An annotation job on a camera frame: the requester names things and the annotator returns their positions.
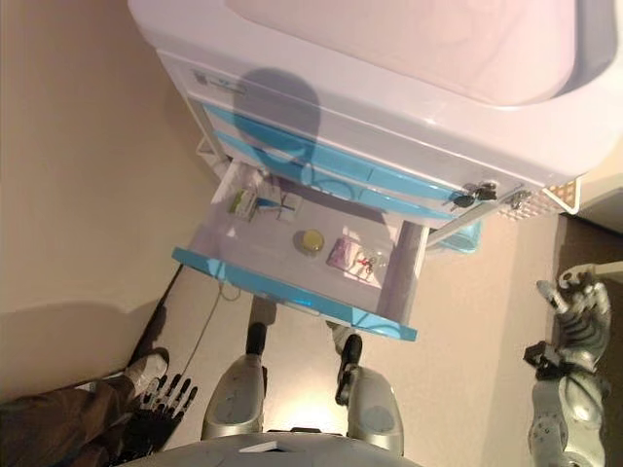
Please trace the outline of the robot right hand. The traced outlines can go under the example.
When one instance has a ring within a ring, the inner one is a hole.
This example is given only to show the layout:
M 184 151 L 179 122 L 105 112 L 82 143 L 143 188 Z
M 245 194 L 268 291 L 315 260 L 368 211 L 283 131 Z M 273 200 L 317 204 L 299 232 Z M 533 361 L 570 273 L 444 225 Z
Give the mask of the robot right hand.
M 588 279 L 559 290 L 539 280 L 536 289 L 554 311 L 555 343 L 565 360 L 596 365 L 610 338 L 611 303 L 605 285 Z

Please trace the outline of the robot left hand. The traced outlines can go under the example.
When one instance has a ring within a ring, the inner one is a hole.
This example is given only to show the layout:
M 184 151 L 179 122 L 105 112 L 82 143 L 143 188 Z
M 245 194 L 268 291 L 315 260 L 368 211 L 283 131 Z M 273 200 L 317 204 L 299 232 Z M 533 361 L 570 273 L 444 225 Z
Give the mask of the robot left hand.
M 180 374 L 171 380 L 167 380 L 167 375 L 154 378 L 128 421 L 121 461 L 160 451 L 193 404 L 198 390 L 189 377 L 182 378 Z

